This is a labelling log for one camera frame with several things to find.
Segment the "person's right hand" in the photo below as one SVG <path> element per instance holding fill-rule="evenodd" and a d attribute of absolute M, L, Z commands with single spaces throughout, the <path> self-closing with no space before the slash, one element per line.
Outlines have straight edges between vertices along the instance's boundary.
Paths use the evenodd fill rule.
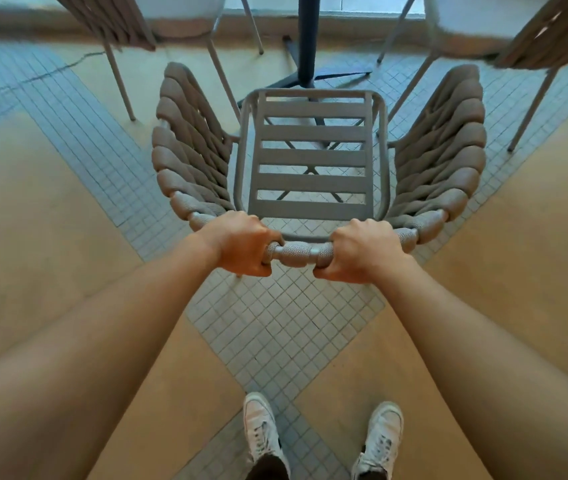
<path fill-rule="evenodd" d="M 378 285 L 415 263 L 404 252 L 399 235 L 387 221 L 352 219 L 332 233 L 331 243 L 331 263 L 323 268 L 316 266 L 315 278 Z"/>

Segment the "person's left hand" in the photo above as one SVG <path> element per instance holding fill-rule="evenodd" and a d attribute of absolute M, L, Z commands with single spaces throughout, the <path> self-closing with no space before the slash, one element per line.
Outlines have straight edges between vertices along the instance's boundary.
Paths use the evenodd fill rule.
<path fill-rule="evenodd" d="M 283 243 L 282 234 L 264 225 L 257 216 L 230 211 L 192 234 L 208 267 L 256 277 L 272 274 L 264 253 L 272 242 Z"/>

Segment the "beige rope-woven slatted chair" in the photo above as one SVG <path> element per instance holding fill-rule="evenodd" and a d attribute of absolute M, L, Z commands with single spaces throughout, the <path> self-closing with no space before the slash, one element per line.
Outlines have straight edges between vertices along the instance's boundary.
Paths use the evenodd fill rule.
<path fill-rule="evenodd" d="M 408 132 L 387 142 L 394 112 L 375 91 L 261 88 L 243 103 L 234 136 L 191 70 L 168 63 L 151 160 L 194 231 L 247 200 L 260 218 L 387 221 L 409 253 L 459 217 L 480 184 L 482 99 L 478 65 L 456 65 Z"/>

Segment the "person's right forearm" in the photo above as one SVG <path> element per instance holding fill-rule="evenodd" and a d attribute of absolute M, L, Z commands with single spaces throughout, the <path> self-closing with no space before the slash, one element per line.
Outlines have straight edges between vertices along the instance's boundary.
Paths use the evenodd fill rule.
<path fill-rule="evenodd" d="M 495 480 L 568 480 L 568 375 L 436 282 L 409 256 L 374 283 Z"/>

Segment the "person's left forearm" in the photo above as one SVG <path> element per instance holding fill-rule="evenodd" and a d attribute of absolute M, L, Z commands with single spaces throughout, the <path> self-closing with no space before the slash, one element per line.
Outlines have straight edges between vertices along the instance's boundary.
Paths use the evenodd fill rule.
<path fill-rule="evenodd" d="M 0 480 L 85 480 L 222 249 L 194 233 L 0 356 Z"/>

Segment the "person's left white sneaker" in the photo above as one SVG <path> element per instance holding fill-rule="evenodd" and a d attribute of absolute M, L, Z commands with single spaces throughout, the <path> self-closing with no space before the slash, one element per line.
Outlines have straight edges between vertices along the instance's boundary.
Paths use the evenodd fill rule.
<path fill-rule="evenodd" d="M 290 466 L 280 444 L 275 414 L 259 392 L 245 397 L 243 425 L 252 460 L 245 480 L 290 480 Z"/>

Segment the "person's white sneaker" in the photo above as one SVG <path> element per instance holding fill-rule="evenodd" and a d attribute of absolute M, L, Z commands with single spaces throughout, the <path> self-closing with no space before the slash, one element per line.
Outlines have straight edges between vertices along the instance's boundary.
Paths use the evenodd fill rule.
<path fill-rule="evenodd" d="M 403 429 L 399 406 L 391 401 L 379 404 L 370 417 L 367 438 L 352 467 L 351 480 L 392 480 Z"/>
<path fill-rule="evenodd" d="M 290 466 L 280 444 L 275 414 L 259 392 L 245 397 L 243 425 L 252 460 L 245 480 L 290 480 Z"/>

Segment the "person's right white sneaker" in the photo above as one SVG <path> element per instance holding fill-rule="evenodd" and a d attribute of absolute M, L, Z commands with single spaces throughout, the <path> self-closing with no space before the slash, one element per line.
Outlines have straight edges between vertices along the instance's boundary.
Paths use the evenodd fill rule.
<path fill-rule="evenodd" d="M 370 417 L 367 438 L 352 467 L 351 480 L 392 480 L 403 429 L 399 406 L 391 401 L 379 404 Z"/>

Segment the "beige woven chair with cushion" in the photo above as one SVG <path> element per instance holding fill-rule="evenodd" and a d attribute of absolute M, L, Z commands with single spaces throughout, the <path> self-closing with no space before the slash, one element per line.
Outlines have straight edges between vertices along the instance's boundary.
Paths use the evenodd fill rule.
<path fill-rule="evenodd" d="M 424 0 L 429 54 L 390 110 L 390 122 L 440 57 L 546 76 L 507 151 L 512 153 L 561 68 L 568 65 L 568 0 Z"/>
<path fill-rule="evenodd" d="M 129 119 L 136 117 L 112 47 L 139 47 L 150 52 L 161 43 L 204 40 L 209 55 L 240 120 L 240 109 L 218 58 L 213 36 L 226 0 L 56 0 L 103 45 Z"/>

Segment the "black table pedestal base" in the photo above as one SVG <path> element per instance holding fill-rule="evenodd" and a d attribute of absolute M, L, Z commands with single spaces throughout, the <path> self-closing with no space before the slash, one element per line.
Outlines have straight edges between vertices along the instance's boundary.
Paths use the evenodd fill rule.
<path fill-rule="evenodd" d="M 282 37 L 282 42 L 288 54 L 296 64 L 297 71 L 265 89 L 289 89 L 315 87 L 315 80 L 337 79 L 346 76 L 366 77 L 373 68 L 346 68 L 337 72 L 321 71 L 315 74 L 315 59 L 317 55 L 317 41 L 320 20 L 320 0 L 298 0 L 298 40 L 293 41 L 290 36 Z"/>

